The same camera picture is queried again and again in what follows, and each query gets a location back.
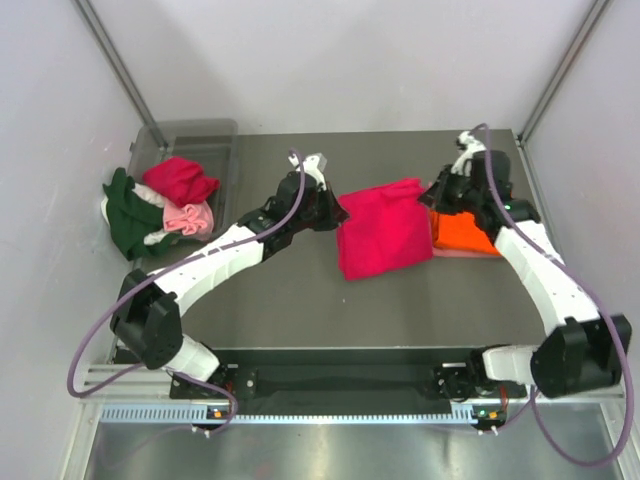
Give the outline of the red t shirt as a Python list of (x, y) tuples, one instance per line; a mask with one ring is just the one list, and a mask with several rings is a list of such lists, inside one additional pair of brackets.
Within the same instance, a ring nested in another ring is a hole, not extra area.
[(142, 180), (178, 207), (204, 203), (220, 187), (220, 180), (208, 176), (201, 164), (176, 156), (145, 171)]

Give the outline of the magenta t shirt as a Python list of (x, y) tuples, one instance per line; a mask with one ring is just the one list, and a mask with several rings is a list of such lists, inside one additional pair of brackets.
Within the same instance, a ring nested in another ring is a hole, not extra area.
[(349, 218), (337, 230), (338, 265), (348, 281), (407, 268), (433, 258), (428, 209), (417, 178), (339, 197)]

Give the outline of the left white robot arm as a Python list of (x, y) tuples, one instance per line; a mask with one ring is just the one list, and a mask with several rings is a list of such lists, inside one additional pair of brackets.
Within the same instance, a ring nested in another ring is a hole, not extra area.
[(288, 248), (296, 234), (331, 231), (346, 218), (320, 170), (294, 170), (215, 241), (162, 270), (128, 274), (110, 329), (147, 369), (186, 374), (203, 395), (216, 396), (227, 374), (209, 347), (184, 334), (183, 315), (223, 282)]

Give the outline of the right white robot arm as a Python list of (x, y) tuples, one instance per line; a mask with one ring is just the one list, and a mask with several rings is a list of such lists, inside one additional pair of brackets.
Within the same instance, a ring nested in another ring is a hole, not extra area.
[(476, 152), (462, 171), (445, 165), (419, 201), (445, 215), (468, 213), (515, 271), (540, 315), (545, 339), (535, 345), (496, 345), (475, 351), (469, 388), (487, 396), (503, 381), (531, 385), (548, 398), (609, 388), (623, 368), (600, 309), (561, 270), (534, 205), (512, 194), (510, 159)]

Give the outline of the salmon pink t shirt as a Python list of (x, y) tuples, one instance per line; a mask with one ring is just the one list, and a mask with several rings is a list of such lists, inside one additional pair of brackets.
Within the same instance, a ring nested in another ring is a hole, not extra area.
[(466, 259), (497, 259), (499, 254), (487, 254), (482, 252), (465, 251), (465, 250), (451, 250), (451, 249), (439, 249), (434, 248), (433, 254), (438, 258), (466, 258)]

